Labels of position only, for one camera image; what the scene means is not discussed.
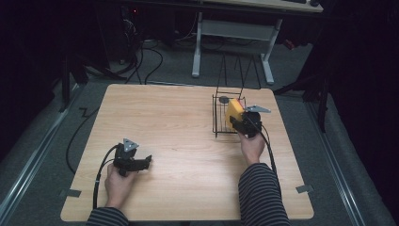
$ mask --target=sleeve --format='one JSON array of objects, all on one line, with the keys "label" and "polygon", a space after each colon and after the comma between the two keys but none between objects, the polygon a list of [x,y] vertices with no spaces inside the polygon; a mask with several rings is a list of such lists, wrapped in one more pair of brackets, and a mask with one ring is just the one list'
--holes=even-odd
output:
[{"label": "sleeve", "polygon": [[93,209],[86,225],[127,226],[129,221],[120,210],[104,207]]},{"label": "sleeve", "polygon": [[241,175],[238,193],[242,225],[291,225],[277,180],[265,163],[253,164]]}]

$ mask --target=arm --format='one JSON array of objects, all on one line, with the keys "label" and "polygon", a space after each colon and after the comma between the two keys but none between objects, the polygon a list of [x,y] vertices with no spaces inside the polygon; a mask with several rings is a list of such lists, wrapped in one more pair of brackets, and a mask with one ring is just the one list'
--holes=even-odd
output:
[{"label": "arm", "polygon": [[137,172],[127,172],[126,177],[120,176],[118,168],[113,164],[109,164],[105,180],[108,200],[105,207],[91,211],[86,225],[128,225],[129,221],[120,209],[132,190],[136,175]]},{"label": "arm", "polygon": [[273,170],[260,163],[264,140],[260,134],[247,138],[239,134],[241,151],[248,168],[238,184],[242,225],[291,225],[279,194]]}]

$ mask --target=desk leg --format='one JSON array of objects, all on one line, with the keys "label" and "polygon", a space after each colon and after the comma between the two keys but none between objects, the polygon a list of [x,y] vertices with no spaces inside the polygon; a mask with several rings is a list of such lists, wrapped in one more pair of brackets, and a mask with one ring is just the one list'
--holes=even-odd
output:
[{"label": "desk leg", "polygon": [[265,54],[261,54],[264,76],[266,77],[266,82],[269,85],[274,84],[273,74],[272,71],[270,70],[269,58],[272,53],[273,46],[276,42],[277,35],[279,34],[279,28],[281,27],[281,23],[282,19],[278,19],[273,29],[272,37],[270,39],[267,51]]},{"label": "desk leg", "polygon": [[200,38],[202,33],[202,12],[199,12],[199,22],[197,24],[197,44],[196,51],[194,52],[194,62],[193,62],[193,77],[200,76]]}]

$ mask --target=floor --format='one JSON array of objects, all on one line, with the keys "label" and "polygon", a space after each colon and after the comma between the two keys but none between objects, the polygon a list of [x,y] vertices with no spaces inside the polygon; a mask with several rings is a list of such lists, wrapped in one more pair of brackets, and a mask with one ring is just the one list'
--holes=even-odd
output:
[{"label": "floor", "polygon": [[[140,79],[135,74],[129,83],[142,83],[150,74],[148,84],[216,86],[222,69],[223,52],[215,50],[214,42],[204,43],[203,47],[207,50],[203,51],[199,78],[191,77],[192,40],[180,42],[173,48],[157,41],[148,41],[145,46],[147,49],[143,51],[143,56],[137,53],[143,59],[138,70]],[[311,45],[294,50],[276,45],[270,58],[275,84],[267,85],[261,76],[262,88],[274,90],[294,82],[310,51]],[[250,61],[248,55],[226,54],[228,86],[240,86],[235,63],[237,56],[243,65]],[[257,60],[257,69],[262,74]],[[112,64],[112,70],[121,67],[123,65]],[[251,88],[259,85],[255,76],[255,69],[251,67],[247,83]],[[83,117],[82,107],[87,110],[86,114],[94,112],[101,104],[106,87],[113,83],[122,82],[93,75],[85,86],[77,86],[72,81],[72,104],[62,113],[59,112],[62,106],[61,87],[56,86],[55,99],[32,121],[0,164],[1,225],[84,224],[64,222],[59,216],[65,191],[73,179],[66,158],[68,156],[70,167],[76,169],[95,121],[95,114],[88,120]],[[317,103],[304,103],[300,91],[290,91],[276,99],[305,184],[314,188],[309,193],[314,217],[293,220],[293,225],[395,225],[359,161],[333,100],[328,99],[327,132],[323,134],[314,123]],[[348,206],[344,200],[354,202],[352,205],[349,202]],[[169,223],[151,222],[150,225]],[[192,225],[234,224],[237,222],[192,222]]]}]

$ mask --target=right hand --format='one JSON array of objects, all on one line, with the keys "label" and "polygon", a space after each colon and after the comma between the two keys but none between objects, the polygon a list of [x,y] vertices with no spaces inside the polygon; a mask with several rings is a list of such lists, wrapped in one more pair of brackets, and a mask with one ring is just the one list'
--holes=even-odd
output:
[{"label": "right hand", "polygon": [[241,152],[250,166],[255,163],[260,163],[260,157],[264,149],[264,139],[261,134],[257,134],[255,137],[248,138],[245,135],[238,132],[238,136],[241,139]]}]

